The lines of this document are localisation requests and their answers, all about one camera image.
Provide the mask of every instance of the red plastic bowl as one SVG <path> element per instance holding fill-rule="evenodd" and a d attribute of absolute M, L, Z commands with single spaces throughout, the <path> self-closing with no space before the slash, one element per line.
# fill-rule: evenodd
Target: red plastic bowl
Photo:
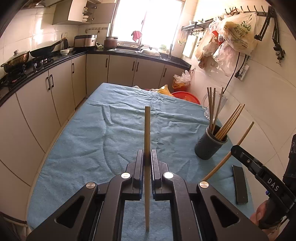
<path fill-rule="evenodd" d="M 172 95 L 182 100 L 187 100 L 195 104 L 200 104 L 200 101 L 198 100 L 198 98 L 196 98 L 193 94 L 189 92 L 178 91 L 178 92 L 172 93 Z"/>

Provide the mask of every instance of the wok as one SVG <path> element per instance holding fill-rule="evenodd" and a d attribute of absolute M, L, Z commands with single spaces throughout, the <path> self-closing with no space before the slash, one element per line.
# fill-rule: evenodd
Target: wok
<path fill-rule="evenodd" d="M 60 41 L 54 43 L 53 45 L 43 47 L 40 49 L 35 49 L 35 50 L 31 51 L 30 54 L 32 57 L 35 57 L 35 58 L 40 57 L 40 56 L 46 56 L 54 50 L 55 46 L 57 46 L 58 44 L 63 42 L 64 39 L 66 39 L 66 38 L 62 38 Z"/>

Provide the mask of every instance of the pot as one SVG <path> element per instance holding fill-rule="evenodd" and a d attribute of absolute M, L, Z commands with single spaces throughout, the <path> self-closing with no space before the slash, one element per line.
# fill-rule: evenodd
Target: pot
<path fill-rule="evenodd" d="M 104 41 L 104 49 L 116 49 L 117 48 L 117 39 L 118 37 L 106 37 Z"/>
<path fill-rule="evenodd" d="M 11 58 L 9 58 L 9 60 L 6 63 L 3 63 L 1 67 L 4 67 L 4 71 L 6 73 L 10 73 L 17 67 L 27 63 L 29 59 L 29 52 L 30 51 L 18 53 L 18 50 L 14 51 L 14 55 Z"/>

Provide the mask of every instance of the cabinet door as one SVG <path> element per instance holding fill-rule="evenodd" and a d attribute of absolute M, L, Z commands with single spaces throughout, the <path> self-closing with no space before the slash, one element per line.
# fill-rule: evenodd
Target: cabinet door
<path fill-rule="evenodd" d="M 108 83 L 132 86 L 137 59 L 110 55 Z"/>
<path fill-rule="evenodd" d="M 0 212 L 13 218 L 26 221 L 30 186 L 17 178 L 1 161 L 0 193 Z"/>
<path fill-rule="evenodd" d="M 72 84 L 75 107 L 86 96 L 86 55 L 72 59 Z"/>
<path fill-rule="evenodd" d="M 61 125 L 75 111 L 71 60 L 59 64 L 49 70 L 52 97 Z"/>
<path fill-rule="evenodd" d="M 86 93 L 90 96 L 102 83 L 107 83 L 109 55 L 86 55 Z"/>
<path fill-rule="evenodd" d="M 146 59 L 138 59 L 133 78 L 133 86 L 141 89 L 157 89 L 165 64 Z"/>
<path fill-rule="evenodd" d="M 16 94 L 0 107 L 0 160 L 14 174 L 32 185 L 44 156 L 22 114 Z"/>
<path fill-rule="evenodd" d="M 49 89 L 48 77 L 46 71 L 17 91 L 25 119 L 44 152 L 61 127 Z"/>
<path fill-rule="evenodd" d="M 166 64 L 158 87 L 160 88 L 164 85 L 168 85 L 169 91 L 173 93 L 174 89 L 172 88 L 172 84 L 174 80 L 174 75 L 176 74 L 178 76 L 181 76 L 183 72 L 185 72 L 185 70 Z"/>
<path fill-rule="evenodd" d="M 83 11 L 86 3 L 87 0 L 72 0 L 68 20 L 82 22 Z"/>
<path fill-rule="evenodd" d="M 94 10 L 91 23 L 111 23 L 115 3 L 102 3 Z"/>

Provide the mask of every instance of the electric cord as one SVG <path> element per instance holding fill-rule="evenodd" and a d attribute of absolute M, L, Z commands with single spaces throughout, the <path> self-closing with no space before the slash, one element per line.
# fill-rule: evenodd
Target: electric cord
<path fill-rule="evenodd" d="M 242 66 L 239 68 L 239 70 L 235 73 L 235 77 L 236 78 L 238 78 L 238 76 L 239 76 L 239 73 L 240 73 L 240 71 L 241 71 L 241 69 L 242 69 L 242 67 L 244 66 L 244 63 L 245 63 L 245 61 L 246 61 L 246 58 L 247 58 L 247 55 L 245 54 L 245 56 L 244 56 L 244 61 L 243 61 L 243 63 L 242 63 Z"/>
<path fill-rule="evenodd" d="M 226 87 L 225 87 L 225 89 L 224 89 L 224 91 L 223 91 L 223 94 L 225 93 L 225 91 L 226 91 L 226 89 L 227 89 L 227 87 L 228 87 L 228 85 L 229 85 L 229 83 L 230 83 L 232 77 L 234 76 L 235 70 L 237 69 L 237 64 L 235 65 L 235 69 L 234 69 L 234 71 L 233 71 L 233 74 L 232 74 L 232 76 L 230 77 L 230 79 L 229 79 L 229 81 L 228 81 L 228 83 L 227 83 L 227 85 L 226 85 Z"/>

